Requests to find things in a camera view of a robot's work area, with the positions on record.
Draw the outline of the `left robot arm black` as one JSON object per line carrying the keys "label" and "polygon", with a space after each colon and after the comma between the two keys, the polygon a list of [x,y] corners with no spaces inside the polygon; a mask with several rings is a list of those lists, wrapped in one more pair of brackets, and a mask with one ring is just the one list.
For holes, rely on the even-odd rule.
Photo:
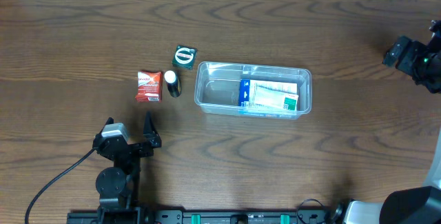
{"label": "left robot arm black", "polygon": [[154,127],[149,112],[145,115],[143,138],[140,143],[129,144],[129,132],[123,123],[109,118],[95,136],[92,148],[96,153],[113,162],[96,178],[100,208],[104,210],[128,210],[137,200],[141,159],[154,155],[154,149],[162,146],[162,140]]}

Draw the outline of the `dark bottle white cap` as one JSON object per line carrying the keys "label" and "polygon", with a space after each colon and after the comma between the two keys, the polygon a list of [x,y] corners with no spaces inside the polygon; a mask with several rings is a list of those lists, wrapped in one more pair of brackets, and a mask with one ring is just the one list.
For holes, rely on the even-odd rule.
{"label": "dark bottle white cap", "polygon": [[164,79],[170,95],[174,98],[179,97],[181,95],[181,82],[175,71],[166,71],[164,74]]}

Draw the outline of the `green Zam-Buk box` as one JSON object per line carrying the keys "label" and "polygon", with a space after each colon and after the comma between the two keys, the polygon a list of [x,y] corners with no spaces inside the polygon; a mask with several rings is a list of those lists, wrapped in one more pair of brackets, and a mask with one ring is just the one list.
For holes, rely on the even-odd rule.
{"label": "green Zam-Buk box", "polygon": [[197,57],[197,49],[178,45],[172,59],[172,65],[178,68],[192,70]]}

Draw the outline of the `blue medicine box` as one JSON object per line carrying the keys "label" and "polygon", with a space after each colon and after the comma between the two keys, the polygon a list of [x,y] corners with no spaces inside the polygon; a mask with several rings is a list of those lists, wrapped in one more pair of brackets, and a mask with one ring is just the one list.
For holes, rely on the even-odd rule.
{"label": "blue medicine box", "polygon": [[240,115],[276,117],[297,114],[298,85],[276,81],[242,79],[239,87]]}

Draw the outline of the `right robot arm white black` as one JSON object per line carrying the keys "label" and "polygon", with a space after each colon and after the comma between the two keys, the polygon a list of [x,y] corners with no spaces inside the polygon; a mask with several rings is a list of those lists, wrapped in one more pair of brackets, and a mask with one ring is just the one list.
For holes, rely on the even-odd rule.
{"label": "right robot arm white black", "polygon": [[[401,36],[384,54],[383,64],[409,75],[430,93],[440,93],[440,21],[433,20],[427,44]],[[391,193],[382,203],[350,200],[341,203],[328,223],[439,223],[440,142],[422,187]]]}

